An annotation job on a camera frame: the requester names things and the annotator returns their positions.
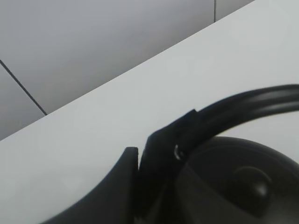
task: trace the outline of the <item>headphones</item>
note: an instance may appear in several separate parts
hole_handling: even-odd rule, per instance
[[[215,137],[299,110],[299,85],[240,93],[149,136],[138,167],[128,147],[88,195],[45,224],[299,223],[299,165],[255,142]]]

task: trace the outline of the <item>wall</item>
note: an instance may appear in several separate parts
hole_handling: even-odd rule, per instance
[[[216,20],[231,14],[253,0],[216,0]]]
[[[0,21],[0,59],[50,113],[212,24],[214,0],[2,0]]]
[[[44,114],[0,65],[0,140]]]

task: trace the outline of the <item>black plastic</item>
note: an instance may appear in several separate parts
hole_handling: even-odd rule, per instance
[[[241,123],[298,110],[299,85],[275,86],[228,97],[197,113],[191,111],[153,133],[139,170],[138,214],[144,217],[159,195],[169,192],[167,189],[198,146]]]
[[[230,194],[235,172],[247,181],[248,173],[239,169],[248,167],[259,171],[247,185],[262,180],[269,191],[250,199],[253,192],[237,184],[234,198]],[[213,138],[191,155],[177,178],[174,197],[180,199],[185,224],[299,223],[299,165],[252,141]]]

